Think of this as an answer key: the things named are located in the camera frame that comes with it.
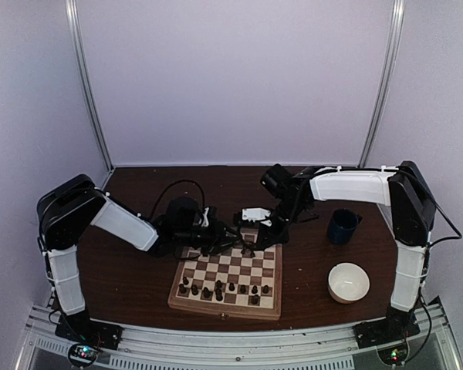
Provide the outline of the wooden chess board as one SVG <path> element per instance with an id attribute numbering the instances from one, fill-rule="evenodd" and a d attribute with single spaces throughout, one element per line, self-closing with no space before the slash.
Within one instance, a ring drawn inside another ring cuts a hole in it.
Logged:
<path id="1" fill-rule="evenodd" d="M 253 258 L 243 257 L 241 249 L 237 245 L 220 254 L 204 256 L 192 247 L 182 248 L 167 299 L 168 306 L 222 318 L 279 320 L 282 311 L 282 245 L 256 251 Z M 183 276 L 189 280 L 185 294 L 179 292 Z M 217 281 L 222 282 L 222 301 L 215 297 Z M 234 291 L 228 290 L 231 282 L 235 285 Z M 192 285 L 198 287 L 198 295 L 191 293 Z M 246 286 L 245 294 L 239 293 L 241 285 Z M 260 297 L 257 305 L 250 304 L 254 285 L 258 287 L 257 295 Z M 262 293 L 264 285 L 271 288 L 269 294 Z M 203 288 L 212 292 L 210 299 L 201 296 Z"/>

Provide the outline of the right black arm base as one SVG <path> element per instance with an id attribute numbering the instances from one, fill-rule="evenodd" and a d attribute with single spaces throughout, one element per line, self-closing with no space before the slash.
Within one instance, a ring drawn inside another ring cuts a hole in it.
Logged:
<path id="1" fill-rule="evenodd" d="M 353 327 L 359 349 L 375 347 L 380 361 L 389 366 L 403 366 L 410 359 L 408 338 L 421 330 L 414 309 L 400 311 L 389 306 L 386 316 L 363 321 Z"/>

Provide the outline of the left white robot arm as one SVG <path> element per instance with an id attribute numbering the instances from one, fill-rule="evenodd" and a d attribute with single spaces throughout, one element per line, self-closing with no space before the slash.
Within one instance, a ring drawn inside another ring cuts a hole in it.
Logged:
<path id="1" fill-rule="evenodd" d="M 238 232 L 216 216 L 216 209 L 190 197 L 173 199 L 165 212 L 145 216 L 78 174 L 42 196 L 37 204 L 39 246 L 48 278 L 57 294 L 65 328 L 79 342 L 96 334 L 88 320 L 79 251 L 95 234 L 111 237 L 142 253 L 163 257 L 180 246 L 220 252 L 239 242 Z"/>

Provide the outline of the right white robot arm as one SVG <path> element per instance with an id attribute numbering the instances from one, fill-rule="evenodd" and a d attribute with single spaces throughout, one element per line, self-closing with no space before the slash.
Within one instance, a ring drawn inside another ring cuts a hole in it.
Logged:
<path id="1" fill-rule="evenodd" d="M 285 243 L 288 229 L 300 213 L 316 201 L 346 200 L 379 204 L 390 209 L 390 224 L 397 245 L 397 267 L 390 307 L 395 310 L 380 323 L 387 340 L 398 339 L 410 327 L 411 311 L 424 280 L 425 254 L 434 226 L 436 206 L 417 164 L 375 169 L 344 166 L 308 166 L 297 174 L 276 164 L 261 183 L 279 204 L 273 210 L 249 207 L 240 211 L 246 222 L 266 227 L 265 244 Z"/>

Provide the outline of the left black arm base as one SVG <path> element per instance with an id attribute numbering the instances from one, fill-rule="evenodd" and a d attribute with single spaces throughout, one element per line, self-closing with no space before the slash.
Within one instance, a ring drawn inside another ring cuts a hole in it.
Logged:
<path id="1" fill-rule="evenodd" d="M 75 368 L 85 369 L 93 365 L 103 349 L 117 350 L 123 328 L 119 325 L 94 321 L 89 311 L 67 315 L 61 309 L 55 335 L 73 343 L 67 350 L 67 359 Z"/>

